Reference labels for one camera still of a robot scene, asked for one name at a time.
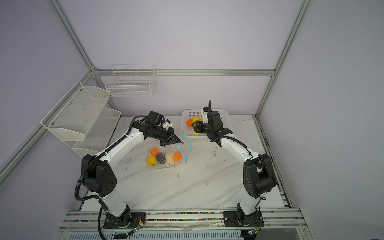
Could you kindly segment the white garlic bulb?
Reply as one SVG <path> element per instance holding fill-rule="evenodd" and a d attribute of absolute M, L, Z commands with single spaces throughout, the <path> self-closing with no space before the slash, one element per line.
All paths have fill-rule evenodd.
<path fill-rule="evenodd" d="M 168 164 L 171 164 L 171 165 L 175 164 L 175 161 L 173 160 L 173 154 L 174 154 L 174 152 L 166 153 L 166 161 Z"/>

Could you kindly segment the white plastic perforated basket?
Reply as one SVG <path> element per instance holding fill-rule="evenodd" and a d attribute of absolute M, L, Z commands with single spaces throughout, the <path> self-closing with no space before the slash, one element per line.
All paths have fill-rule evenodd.
<path fill-rule="evenodd" d="M 228 128 L 228 129 L 232 130 L 231 119 L 230 119 L 228 112 L 224 109 L 214 109 L 214 111 L 219 112 L 220 117 L 222 118 L 224 128 Z M 200 119 L 203 119 L 201 109 L 184 110 L 182 112 L 181 131 L 184 131 L 184 135 L 187 137 L 187 139 L 190 142 L 192 142 L 192 141 L 209 141 L 209 138 L 207 137 L 206 134 L 200 134 L 197 136 L 194 134 L 193 128 L 189 127 L 187 125 L 187 121 L 192 120 L 194 117 L 199 117 Z"/>

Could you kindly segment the black avocado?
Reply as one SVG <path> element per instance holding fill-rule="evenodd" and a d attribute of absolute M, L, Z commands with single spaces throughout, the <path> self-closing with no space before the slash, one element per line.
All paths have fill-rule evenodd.
<path fill-rule="evenodd" d="M 166 155 L 164 153 L 158 153 L 156 159 L 159 164 L 164 164 L 166 162 Z"/>

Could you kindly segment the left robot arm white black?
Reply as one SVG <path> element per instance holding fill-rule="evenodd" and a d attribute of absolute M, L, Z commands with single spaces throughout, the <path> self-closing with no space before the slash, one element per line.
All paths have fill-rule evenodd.
<path fill-rule="evenodd" d="M 170 120 L 151 111 L 147 116 L 135 116 L 119 139 L 95 155 L 82 158 L 81 175 L 76 183 L 74 196 L 78 202 L 95 199 L 107 217 L 120 228 L 131 222 L 129 206 L 122 200 L 116 189 L 118 180 L 114 169 L 136 145 L 147 138 L 158 140 L 162 147 L 179 144 Z"/>

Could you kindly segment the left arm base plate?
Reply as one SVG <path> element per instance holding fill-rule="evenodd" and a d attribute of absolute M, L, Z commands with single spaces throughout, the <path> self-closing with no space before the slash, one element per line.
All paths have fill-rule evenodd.
<path fill-rule="evenodd" d="M 104 229 L 133 229 L 140 223 L 144 223 L 147 214 L 144 212 L 124 213 L 120 217 L 115 217 L 106 213 L 106 219 L 103 225 Z"/>

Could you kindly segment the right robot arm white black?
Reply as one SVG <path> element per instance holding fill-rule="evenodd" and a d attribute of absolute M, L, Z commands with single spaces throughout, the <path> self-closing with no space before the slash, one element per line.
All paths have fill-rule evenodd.
<path fill-rule="evenodd" d="M 210 142 L 224 148 L 243 164 L 243 186 L 249 196 L 237 205 L 237 225 L 261 227 L 263 224 L 260 219 L 260 203 L 267 199 L 267 193 L 277 185 L 270 156 L 252 151 L 246 144 L 236 139 L 233 132 L 224 127 L 218 111 L 205 107 L 201 110 L 201 114 L 202 119 L 192 123 L 194 132 L 205 134 Z"/>

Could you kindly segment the orange tangerine front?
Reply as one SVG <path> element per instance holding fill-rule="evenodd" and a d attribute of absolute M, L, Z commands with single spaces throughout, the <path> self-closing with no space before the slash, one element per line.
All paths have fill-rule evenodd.
<path fill-rule="evenodd" d="M 158 148 L 152 148 L 151 150 L 150 150 L 150 154 L 152 155 L 152 156 L 157 156 L 158 154 L 160 153 L 160 150 L 158 149 Z"/>

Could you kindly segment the round yellow fruit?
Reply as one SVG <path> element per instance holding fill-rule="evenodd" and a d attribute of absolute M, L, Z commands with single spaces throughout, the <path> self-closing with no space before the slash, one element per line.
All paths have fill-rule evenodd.
<path fill-rule="evenodd" d="M 149 165 L 149 167 L 154 167 L 157 164 L 156 156 L 149 155 L 147 158 L 147 164 Z"/>

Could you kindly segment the clear zip top bag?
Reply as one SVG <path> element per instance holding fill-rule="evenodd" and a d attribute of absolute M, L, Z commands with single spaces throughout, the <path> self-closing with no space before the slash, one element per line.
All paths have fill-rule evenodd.
<path fill-rule="evenodd" d="M 180 143 L 167 145 L 166 147 L 157 145 L 151 148 L 146 159 L 147 167 L 150 170 L 174 168 L 188 162 L 193 150 L 192 144 L 186 137 L 184 130 L 177 137 L 181 140 Z"/>

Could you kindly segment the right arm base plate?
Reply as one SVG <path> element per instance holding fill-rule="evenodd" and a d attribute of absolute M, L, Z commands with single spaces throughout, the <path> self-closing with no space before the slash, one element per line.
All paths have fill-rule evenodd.
<path fill-rule="evenodd" d="M 242 214 L 239 211 L 224 211 L 225 227 L 256 227 L 265 226 L 261 211 L 256 210 L 250 215 Z"/>

